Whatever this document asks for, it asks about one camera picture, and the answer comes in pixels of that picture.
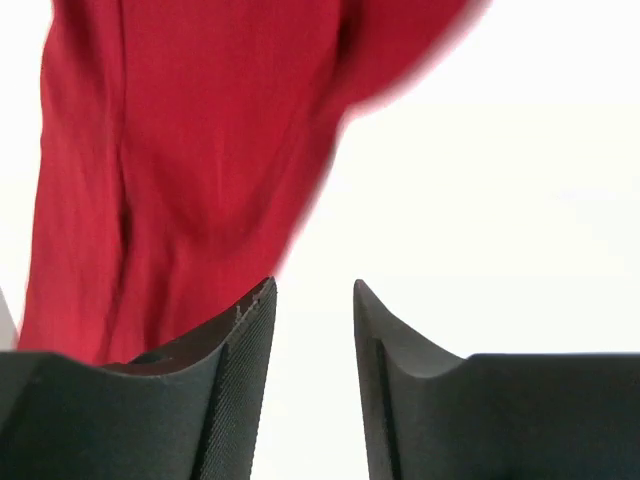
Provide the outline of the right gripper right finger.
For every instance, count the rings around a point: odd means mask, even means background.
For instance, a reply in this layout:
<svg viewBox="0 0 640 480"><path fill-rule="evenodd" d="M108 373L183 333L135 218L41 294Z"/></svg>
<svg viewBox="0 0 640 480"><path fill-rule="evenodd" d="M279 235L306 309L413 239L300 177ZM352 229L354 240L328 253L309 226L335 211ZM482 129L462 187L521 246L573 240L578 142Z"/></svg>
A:
<svg viewBox="0 0 640 480"><path fill-rule="evenodd" d="M460 358L363 281L354 336L373 479L635 479L635 354Z"/></svg>

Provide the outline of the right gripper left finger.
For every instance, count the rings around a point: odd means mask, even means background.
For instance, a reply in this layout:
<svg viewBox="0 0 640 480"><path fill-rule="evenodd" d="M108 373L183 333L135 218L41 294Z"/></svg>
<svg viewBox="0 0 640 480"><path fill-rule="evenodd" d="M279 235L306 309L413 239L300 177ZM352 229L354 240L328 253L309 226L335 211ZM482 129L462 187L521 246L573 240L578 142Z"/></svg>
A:
<svg viewBox="0 0 640 480"><path fill-rule="evenodd" d="M274 333L267 278L234 306L126 364L1 355L5 479L246 479Z"/></svg>

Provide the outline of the red t-shirt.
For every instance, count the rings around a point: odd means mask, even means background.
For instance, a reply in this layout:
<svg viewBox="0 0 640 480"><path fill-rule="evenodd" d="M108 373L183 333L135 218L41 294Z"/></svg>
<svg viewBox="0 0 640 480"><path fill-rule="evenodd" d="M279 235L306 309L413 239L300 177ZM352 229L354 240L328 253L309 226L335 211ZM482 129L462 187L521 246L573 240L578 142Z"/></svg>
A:
<svg viewBox="0 0 640 480"><path fill-rule="evenodd" d="M57 1L17 346L125 362L273 274L343 115L479 1Z"/></svg>

